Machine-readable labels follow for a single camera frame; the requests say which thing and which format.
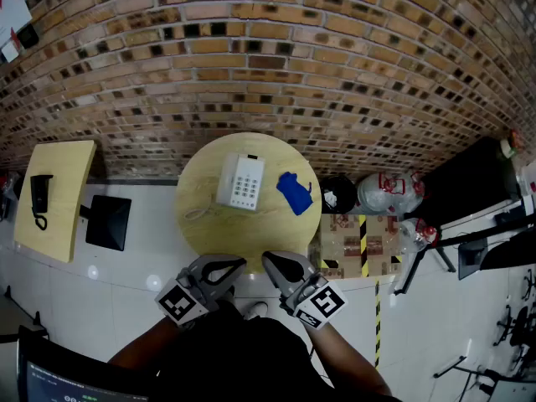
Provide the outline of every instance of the wooden board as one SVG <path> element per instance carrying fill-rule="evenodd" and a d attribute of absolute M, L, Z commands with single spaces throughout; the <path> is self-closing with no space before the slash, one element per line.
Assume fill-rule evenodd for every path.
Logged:
<path fill-rule="evenodd" d="M 230 152 L 249 153 L 265 159 L 257 211 L 233 209 L 215 203 L 219 175 Z M 281 192 L 279 177 L 296 173 L 298 182 L 312 184 L 312 205 L 296 216 Z M 209 211 L 189 221 L 184 215 L 192 209 Z M 304 253 L 315 234 L 322 201 L 317 176 L 309 162 L 292 146 L 264 134 L 240 133 L 222 137 L 197 152 L 178 180 L 176 213 L 187 242 L 200 255 L 226 253 L 248 260 L 246 272 L 264 272 L 260 258 L 266 250 Z"/>
<path fill-rule="evenodd" d="M 20 195 L 15 221 L 15 241 L 51 258 L 71 262 L 76 224 L 85 182 L 95 154 L 95 142 L 38 144 L 32 153 Z M 52 174 L 49 180 L 48 226 L 42 231 L 32 213 L 30 177 Z"/>

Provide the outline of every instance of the blue cloth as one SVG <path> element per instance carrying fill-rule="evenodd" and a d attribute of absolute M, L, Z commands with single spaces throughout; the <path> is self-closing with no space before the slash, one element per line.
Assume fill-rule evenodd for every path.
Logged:
<path fill-rule="evenodd" d="M 286 172 L 279 177 L 277 190 L 285 195 L 288 204 L 296 216 L 302 214 L 312 204 L 311 199 L 311 182 L 309 190 L 305 189 L 298 183 L 298 176 L 295 173 Z"/>

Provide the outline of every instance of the paper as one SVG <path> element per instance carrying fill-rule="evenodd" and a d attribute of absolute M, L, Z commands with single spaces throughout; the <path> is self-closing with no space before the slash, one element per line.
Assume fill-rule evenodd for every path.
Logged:
<path fill-rule="evenodd" d="M 8 63 L 11 63 L 14 59 L 18 57 L 17 48 L 11 40 L 9 40 L 5 46 L 2 48 L 3 56 L 6 57 Z"/>
<path fill-rule="evenodd" d="M 333 194 L 332 191 L 324 193 L 324 201 L 326 201 L 326 204 L 329 205 L 332 209 L 337 207 L 337 197 Z"/>
<path fill-rule="evenodd" d="M 11 39 L 11 30 L 16 33 L 32 20 L 25 0 L 1 0 L 1 2 L 0 46 Z"/>

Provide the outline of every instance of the person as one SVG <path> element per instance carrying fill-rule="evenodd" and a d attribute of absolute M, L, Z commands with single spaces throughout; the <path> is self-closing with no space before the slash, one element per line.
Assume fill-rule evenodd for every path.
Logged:
<path fill-rule="evenodd" d="M 303 340 L 265 317 L 265 302 L 257 302 L 242 317 L 229 292 L 224 298 L 218 300 L 218 311 L 198 318 L 189 329 L 163 318 L 109 363 L 157 375 L 150 400 L 294 393 L 315 399 L 350 394 L 358 401 L 397 401 L 373 365 L 330 323 L 319 330 L 304 327 L 332 387 L 313 368 L 312 351 Z"/>

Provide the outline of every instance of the shoe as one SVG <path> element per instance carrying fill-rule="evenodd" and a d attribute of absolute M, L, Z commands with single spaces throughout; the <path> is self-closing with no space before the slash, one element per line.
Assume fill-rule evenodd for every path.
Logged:
<path fill-rule="evenodd" d="M 253 304 L 248 311 L 245 312 L 244 320 L 251 320 L 255 317 L 265 317 L 268 312 L 268 304 L 264 301 L 259 301 Z"/>

